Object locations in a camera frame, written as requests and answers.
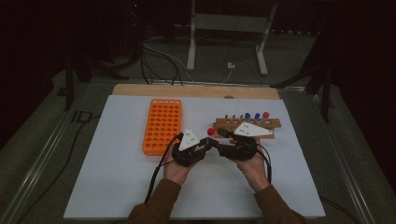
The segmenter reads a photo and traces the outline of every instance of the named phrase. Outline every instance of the metal frame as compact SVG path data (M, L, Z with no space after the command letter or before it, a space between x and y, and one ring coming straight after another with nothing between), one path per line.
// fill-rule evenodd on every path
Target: metal frame
M272 21L276 12L277 4L272 5L268 17L247 17L200 14L195 12L195 0L191 0L191 33L189 58L187 70L193 71L195 66L195 29L228 30L262 33L262 42L256 46L257 61L262 76L268 75L263 50L271 30Z

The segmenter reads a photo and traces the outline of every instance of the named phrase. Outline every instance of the sleeve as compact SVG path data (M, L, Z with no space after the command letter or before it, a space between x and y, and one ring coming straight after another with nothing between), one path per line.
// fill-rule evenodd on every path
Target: sleeve
M288 207L272 185L256 192L254 198L267 224L307 223L303 216Z
M162 179L152 193L147 204L134 207L128 216L128 224L164 224L167 223L180 193L181 186L171 180Z

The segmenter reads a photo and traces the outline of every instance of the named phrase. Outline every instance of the black wire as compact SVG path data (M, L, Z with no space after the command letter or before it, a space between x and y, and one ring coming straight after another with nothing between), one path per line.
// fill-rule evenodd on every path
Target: black wire
M142 54L140 54L140 68L142 70L142 75L143 75L143 78L145 79L146 83L151 84L151 83L149 83L149 81L146 77L144 63L145 63L145 55L142 52Z
M153 57L158 57L158 58L162 58L162 59L166 59L166 60L170 60L169 58L166 58L165 56L159 56L159 55L155 55L155 54L150 54L150 53L146 53L145 52L145 54L147 54L147 55L149 55L149 56L153 56ZM153 73L155 73L150 67L149 67L149 65L148 64L146 64L146 67L148 68L148 69L150 69L150 71L152 71ZM179 72L178 72L178 70L177 70L177 74L173 77L173 80L172 80L172 82L169 82L168 80L166 80L166 78L164 78L164 77L161 77L161 76L159 76L158 74L156 74L155 73L155 75L157 76L157 77L159 77L160 79L162 79L162 80L164 80L165 82L167 82L167 83L169 83L169 84L171 84L171 85L174 85L174 83L175 83L175 79L177 78L177 77L179 77L180 76L180 74L179 74Z
M338 203L335 203L335 202L333 202L333 201L331 201L331 200L329 200L329 199L327 199L327 198L325 198L325 197L323 197L323 196L320 196L320 195L319 195L319 198L320 198L323 202L325 202L325 203L327 203L327 204L333 206L334 208L340 210L341 212L343 212L343 213L344 213L345 215L347 215L350 219L352 219L355 223L361 224L352 214L350 214L344 207L342 207L342 206L339 205Z
M271 165L271 160L269 160L269 154L268 154L268 159L267 159L261 151L259 151L257 148L256 148L256 150L257 150L257 153L259 153L259 155L262 156L262 158L265 160L265 163L267 164L267 179L268 179L268 182L270 182L270 184L271 184L271 182L272 182L272 165Z
M145 203L148 203L148 202L149 202L149 198L151 197L151 193L152 193L152 191L154 190L155 179L157 178L157 174L158 174L158 172L160 171L160 168L161 168L163 165L165 165L165 164L168 164L168 163L170 163L170 162L173 162L173 161L170 161L170 162L167 162L167 163L163 163L163 161L165 160L166 154L168 153L169 149L171 148L173 142L175 142L175 140L176 140L177 138L179 138L181 134L182 134L182 133L179 133L178 135L175 135L175 137L172 138L172 140L169 142L168 146L166 147L165 152L163 153L163 157L161 158L160 163L159 163L158 166L155 168L154 173L152 174L152 177L151 177L151 181L150 181L150 183L149 183L148 194L147 194L147 196L146 196Z
M153 52L155 52L155 53L157 53L157 54L160 54L160 55L162 55L162 57L160 57L160 58L164 58L164 59L166 59L169 63L171 63L171 64L175 67L175 69L176 69L176 74L175 74L174 78L172 79L171 85L173 85L173 84L175 83L176 78L179 78L180 84L183 85L183 83L181 82L180 70L178 69L177 65L173 62L173 60L172 60L168 55L166 55L166 54L164 54L164 53L162 53L162 52L159 52L159 51L157 51L157 50L155 50L155 49L150 49L150 48L145 48L145 47L143 47L143 49L150 50L150 51L153 51Z
M268 153L268 151L267 151L267 149L265 149L265 147L264 146L262 146L262 145L260 145L260 144L257 144L259 147L261 147L264 151L265 151L265 153L267 154L267 156L268 156L268 161L270 162L270 164L271 164L271 157L270 157L270 154Z
M76 145L77 139L78 139L78 135L81 132L82 128L89 122L91 122L93 119L99 119L100 116L97 117L92 117L90 118L87 122L82 123L77 132L76 135L74 137L72 146L70 147L70 151L69 151L69 155L67 156L66 162L64 163L64 166L62 167L61 171L55 176L55 178L52 180L52 182L47 186L47 188L40 194L40 196L38 196L38 198L30 205L30 207L23 213L23 215L18 219L17 223L21 223L26 216L32 211L32 209L35 207L35 205L44 197L44 195L46 195L46 193L50 190L50 188L53 187L53 185L56 183L56 181L59 179L59 177L61 176L61 174L64 172L64 169L66 169L68 163L70 162L70 159L72 157L73 151L74 151L74 147Z

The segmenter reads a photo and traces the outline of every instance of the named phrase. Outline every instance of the person's right hand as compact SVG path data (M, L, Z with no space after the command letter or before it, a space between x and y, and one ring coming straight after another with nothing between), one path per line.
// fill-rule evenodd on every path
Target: person's right hand
M255 138L256 143L260 144L260 139ZM257 146L257 149L262 152L262 148ZM248 161L234 161L239 170L242 171L250 187L255 191L265 189L271 184L267 179L264 167L264 158L256 153L253 158Z

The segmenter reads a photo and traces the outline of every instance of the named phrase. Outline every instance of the red peg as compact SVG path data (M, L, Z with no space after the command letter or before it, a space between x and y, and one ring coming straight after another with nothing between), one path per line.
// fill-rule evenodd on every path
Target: red peg
M212 136L212 135L214 135L214 134L215 134L215 129L213 129L213 128L207 129L207 135Z
M270 117L270 113L264 112L264 113L262 114L262 117L265 118L265 119L268 119L268 118Z

